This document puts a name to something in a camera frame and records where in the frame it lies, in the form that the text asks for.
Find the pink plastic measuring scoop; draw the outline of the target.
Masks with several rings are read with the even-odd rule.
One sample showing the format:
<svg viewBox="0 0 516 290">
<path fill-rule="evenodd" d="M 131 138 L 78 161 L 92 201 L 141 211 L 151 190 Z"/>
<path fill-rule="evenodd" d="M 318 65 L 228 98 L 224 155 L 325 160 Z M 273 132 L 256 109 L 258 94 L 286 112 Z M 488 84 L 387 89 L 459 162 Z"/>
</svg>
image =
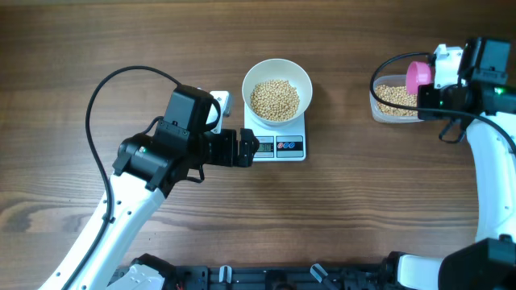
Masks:
<svg viewBox="0 0 516 290">
<path fill-rule="evenodd" d="M 413 61 L 406 72 L 406 91 L 408 94 L 417 94 L 420 85 L 429 85 L 432 82 L 431 68 L 427 63 Z"/>
</svg>

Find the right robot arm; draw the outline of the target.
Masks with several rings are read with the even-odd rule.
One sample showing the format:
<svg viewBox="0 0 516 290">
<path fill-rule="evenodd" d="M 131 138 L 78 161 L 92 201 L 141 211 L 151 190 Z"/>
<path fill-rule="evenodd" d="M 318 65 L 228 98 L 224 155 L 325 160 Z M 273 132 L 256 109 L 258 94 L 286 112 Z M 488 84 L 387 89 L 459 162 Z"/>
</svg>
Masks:
<svg viewBox="0 0 516 290">
<path fill-rule="evenodd" d="M 389 282 L 408 289 L 515 287 L 515 89 L 507 84 L 510 42 L 471 38 L 440 44 L 427 62 L 413 62 L 406 88 L 424 121 L 460 125 L 476 170 L 479 204 L 475 242 L 445 258 L 394 254 Z"/>
</svg>

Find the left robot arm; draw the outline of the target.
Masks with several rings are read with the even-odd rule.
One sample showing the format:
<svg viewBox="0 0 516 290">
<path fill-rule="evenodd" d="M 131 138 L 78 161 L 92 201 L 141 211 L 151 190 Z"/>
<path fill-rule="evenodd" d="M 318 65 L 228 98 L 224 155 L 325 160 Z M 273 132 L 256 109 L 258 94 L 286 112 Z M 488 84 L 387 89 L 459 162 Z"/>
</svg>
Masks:
<svg viewBox="0 0 516 290">
<path fill-rule="evenodd" d="M 247 168 L 259 148 L 252 130 L 213 129 L 218 101 L 206 91 L 177 86 L 154 135 L 125 139 L 107 190 L 91 219 L 44 289 L 104 289 L 141 227 L 160 208 L 174 185 L 191 180 L 203 165 Z"/>
</svg>

